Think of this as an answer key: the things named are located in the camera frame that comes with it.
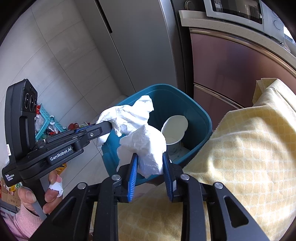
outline human hand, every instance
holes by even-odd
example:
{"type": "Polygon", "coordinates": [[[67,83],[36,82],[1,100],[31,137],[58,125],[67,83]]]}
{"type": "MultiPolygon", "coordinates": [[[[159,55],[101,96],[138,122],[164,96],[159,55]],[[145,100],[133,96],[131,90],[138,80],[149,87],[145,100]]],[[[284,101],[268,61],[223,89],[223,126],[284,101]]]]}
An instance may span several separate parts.
{"type": "MultiPolygon", "coordinates": [[[[55,182],[60,183],[62,181],[61,177],[57,174],[56,170],[53,170],[49,173],[48,180],[50,181],[51,184],[54,184],[55,182]]],[[[32,206],[32,203],[36,202],[36,197],[33,194],[33,192],[21,186],[18,189],[18,195],[20,197],[22,204],[28,210],[36,213],[32,206]]],[[[44,199],[47,203],[43,206],[44,213],[51,213],[55,209],[55,207],[63,200],[63,196],[57,197],[58,195],[59,195],[58,191],[51,190],[51,189],[48,189],[45,192],[44,199]]]]}

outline microwave window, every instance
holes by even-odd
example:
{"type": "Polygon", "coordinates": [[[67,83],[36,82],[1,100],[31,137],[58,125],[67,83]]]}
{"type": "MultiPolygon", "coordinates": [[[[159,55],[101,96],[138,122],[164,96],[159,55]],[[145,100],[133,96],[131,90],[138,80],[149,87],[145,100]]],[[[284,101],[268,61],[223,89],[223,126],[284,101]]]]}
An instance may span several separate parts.
{"type": "Polygon", "coordinates": [[[211,0],[215,12],[223,12],[247,18],[262,24],[259,0],[211,0]]]}

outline person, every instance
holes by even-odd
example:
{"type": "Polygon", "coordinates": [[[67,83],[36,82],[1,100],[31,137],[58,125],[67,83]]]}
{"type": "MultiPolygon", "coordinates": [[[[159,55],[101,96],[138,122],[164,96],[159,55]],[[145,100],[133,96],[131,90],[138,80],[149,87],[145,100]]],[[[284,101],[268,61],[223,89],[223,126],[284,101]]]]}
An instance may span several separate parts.
{"type": "MultiPolygon", "coordinates": [[[[48,179],[51,184],[62,182],[62,178],[57,174],[56,170],[49,173],[48,179]]],[[[58,191],[51,189],[48,189],[45,192],[44,199],[47,203],[43,206],[44,213],[51,213],[62,201],[63,197],[57,197],[58,194],[58,191]]],[[[18,189],[18,195],[21,199],[20,211],[16,216],[7,214],[4,216],[4,221],[19,241],[27,241],[41,225],[42,220],[32,206],[32,203],[36,201],[33,192],[21,186],[18,189]]]]}

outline white paper cup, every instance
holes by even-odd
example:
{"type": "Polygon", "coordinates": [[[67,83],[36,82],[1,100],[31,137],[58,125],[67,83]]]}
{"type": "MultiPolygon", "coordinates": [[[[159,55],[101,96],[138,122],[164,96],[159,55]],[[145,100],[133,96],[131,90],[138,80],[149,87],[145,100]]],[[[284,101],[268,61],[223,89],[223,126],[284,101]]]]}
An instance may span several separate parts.
{"type": "Polygon", "coordinates": [[[174,155],[181,151],[181,140],[188,128],[188,120],[183,115],[174,115],[166,120],[161,128],[165,137],[167,153],[174,155]]]}

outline crumpled white paper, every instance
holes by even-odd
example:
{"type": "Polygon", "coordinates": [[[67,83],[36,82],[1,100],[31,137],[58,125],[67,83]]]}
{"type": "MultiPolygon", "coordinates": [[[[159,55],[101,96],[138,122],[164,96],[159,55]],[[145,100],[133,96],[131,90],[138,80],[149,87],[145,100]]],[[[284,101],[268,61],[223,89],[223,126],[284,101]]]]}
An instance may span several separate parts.
{"type": "Polygon", "coordinates": [[[150,125],[143,125],[128,136],[122,137],[117,148],[120,166],[129,164],[133,153],[138,155],[138,173],[145,178],[163,174],[163,153],[166,141],[163,134],[150,125]]]}
{"type": "Polygon", "coordinates": [[[51,190],[55,190],[59,192],[59,195],[57,197],[60,197],[63,195],[64,189],[63,189],[63,181],[60,183],[55,182],[54,184],[50,184],[49,187],[51,190]]]}
{"type": "MultiPolygon", "coordinates": [[[[99,124],[103,121],[109,121],[118,137],[122,134],[129,135],[142,125],[146,125],[149,119],[149,113],[153,111],[152,100],[148,95],[141,96],[133,106],[121,105],[113,106],[104,110],[96,122],[99,124]]],[[[97,139],[97,147],[102,147],[106,142],[108,134],[97,139]]]]}

